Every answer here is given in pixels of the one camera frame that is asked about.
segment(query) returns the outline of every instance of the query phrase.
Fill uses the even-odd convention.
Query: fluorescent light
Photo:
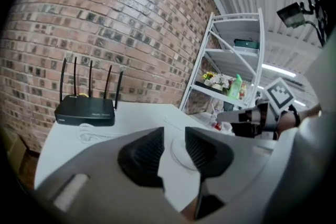
[[[301,106],[306,106],[304,103],[301,103],[301,102],[299,102],[299,101],[297,101],[297,100],[294,100],[294,102],[295,102],[296,104],[301,105]]]
[[[292,72],[289,72],[287,70],[283,70],[281,68],[277,68],[277,67],[273,67],[273,66],[269,66],[269,65],[266,65],[266,64],[262,64],[262,68],[265,68],[265,69],[269,69],[269,70],[272,70],[272,71],[275,71],[275,72],[279,72],[279,73],[282,73],[282,74],[285,74],[285,75],[288,75],[292,78],[294,78],[296,76],[295,73],[292,73]]]
[[[254,85],[251,84],[251,86],[254,86]],[[259,88],[259,89],[262,89],[262,90],[264,89],[264,87],[262,87],[262,86],[258,86],[258,88]]]

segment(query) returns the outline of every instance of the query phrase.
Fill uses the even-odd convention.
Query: black antenna
[[[104,92],[104,99],[106,99],[107,86],[108,86],[108,84],[109,84],[109,78],[110,78],[111,68],[112,68],[112,66],[110,66],[110,68],[109,68],[109,73],[107,74],[107,80],[106,80],[105,92]]]
[[[92,60],[90,63],[90,72],[89,72],[89,97],[91,97],[91,73],[92,73]]]
[[[73,75],[74,75],[74,85],[73,85],[73,92],[74,92],[74,95],[77,96],[77,92],[76,92],[76,62],[77,62],[77,57],[75,57],[75,64],[73,66]]]
[[[121,71],[119,74],[119,80],[118,80],[118,86],[117,86],[117,92],[115,95],[115,102],[114,102],[114,108],[117,109],[118,106],[118,97],[119,97],[119,91],[120,91],[120,84],[121,84],[121,79],[122,75],[124,74],[124,71]]]
[[[62,66],[62,73],[61,73],[61,81],[59,83],[59,102],[62,102],[63,78],[64,78],[64,71],[65,71],[65,65],[66,64],[67,64],[67,59],[64,58],[64,60],[63,60],[63,66]]]

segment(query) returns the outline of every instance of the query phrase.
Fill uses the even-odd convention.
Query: wooden floor
[[[34,178],[37,161],[38,158],[30,156],[26,152],[19,171],[19,179],[25,185],[25,187],[30,190],[34,189]]]

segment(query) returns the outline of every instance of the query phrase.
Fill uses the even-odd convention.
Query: green spray bottle
[[[237,74],[237,78],[235,79],[234,82],[232,82],[227,96],[234,98],[234,99],[239,99],[239,91],[240,91],[240,87],[242,86],[241,85],[242,82],[243,80],[241,79],[240,75]]]

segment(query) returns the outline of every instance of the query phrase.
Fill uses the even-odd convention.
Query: router
[[[106,99],[107,88],[109,84],[109,78],[111,73],[111,68],[106,79],[105,91],[103,98],[94,98],[91,96],[91,74],[92,74],[92,61],[90,63],[89,72],[89,94],[88,97],[77,95],[76,93],[76,62],[77,57],[75,57],[75,64],[73,67],[74,75],[74,85],[73,94],[67,95],[62,100],[62,88],[63,88],[63,78],[64,71],[67,60],[64,59],[61,73],[61,80],[59,86],[59,105],[55,110],[55,118],[57,123],[66,125],[80,125],[82,123],[91,124],[93,126],[113,126],[115,121],[114,110],[117,109],[118,96],[120,91],[120,84],[123,75],[123,71],[119,74],[119,81],[117,86],[117,92],[115,95],[115,106],[113,106],[113,101],[111,99]]]

